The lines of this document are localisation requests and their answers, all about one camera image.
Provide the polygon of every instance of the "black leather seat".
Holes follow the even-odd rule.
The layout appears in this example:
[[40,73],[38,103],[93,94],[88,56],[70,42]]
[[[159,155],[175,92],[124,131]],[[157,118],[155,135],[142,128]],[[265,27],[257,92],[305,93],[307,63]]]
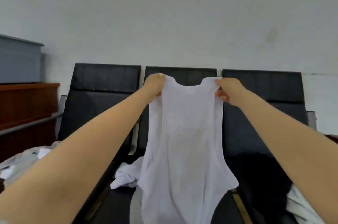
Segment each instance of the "black leather seat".
[[[186,86],[198,85],[202,79],[217,76],[216,69],[206,68],[170,68],[170,67],[146,67],[145,79],[154,73],[163,73],[175,78],[175,80]],[[134,159],[144,155],[148,141],[148,107],[143,111],[140,119],[137,149]],[[129,223],[129,207],[134,188],[118,188],[111,190],[103,200],[101,206],[92,218],[92,224]],[[242,224],[243,220],[239,209],[229,191],[218,204],[213,215],[212,224],[232,223]]]
[[[75,64],[65,103],[59,140],[64,140],[82,125],[137,91],[141,66],[109,64]],[[82,222],[95,200],[112,179],[117,167],[131,150],[132,132],[93,189],[74,223]]]
[[[307,124],[304,104],[302,76],[297,72],[223,70],[223,77],[239,79],[242,84],[272,106]],[[229,168],[239,181],[237,192],[254,224],[269,224],[252,205],[251,180],[245,178],[240,154],[265,154],[273,157],[242,111],[228,103],[224,104],[224,153]],[[283,224],[297,224],[295,218],[286,213],[280,220]]]

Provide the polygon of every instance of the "wooden cabinet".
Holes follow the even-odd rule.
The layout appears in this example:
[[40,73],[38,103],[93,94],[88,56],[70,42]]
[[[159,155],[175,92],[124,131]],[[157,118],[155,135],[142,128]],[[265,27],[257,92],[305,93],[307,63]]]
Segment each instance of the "wooden cabinet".
[[[0,132],[58,111],[58,83],[0,85]],[[55,120],[0,136],[0,162],[28,148],[55,141]]]

